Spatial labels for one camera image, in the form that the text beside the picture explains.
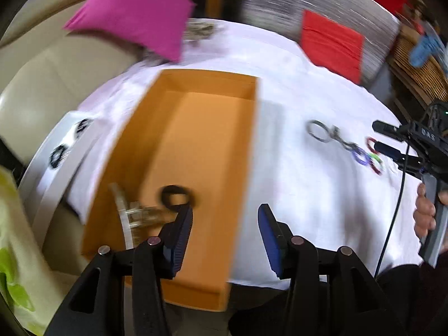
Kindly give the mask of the person right hand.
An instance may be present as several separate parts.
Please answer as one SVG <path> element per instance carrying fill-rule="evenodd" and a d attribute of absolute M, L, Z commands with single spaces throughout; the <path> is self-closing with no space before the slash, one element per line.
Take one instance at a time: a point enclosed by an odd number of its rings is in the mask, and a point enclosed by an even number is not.
<path fill-rule="evenodd" d="M 434 203 L 426 197 L 426 186 L 423 183 L 418 185 L 417 199 L 413 218 L 415 221 L 414 231 L 421 240 L 426 237 L 429 231 L 434 231 L 437 221 L 435 219 L 436 209 Z"/>

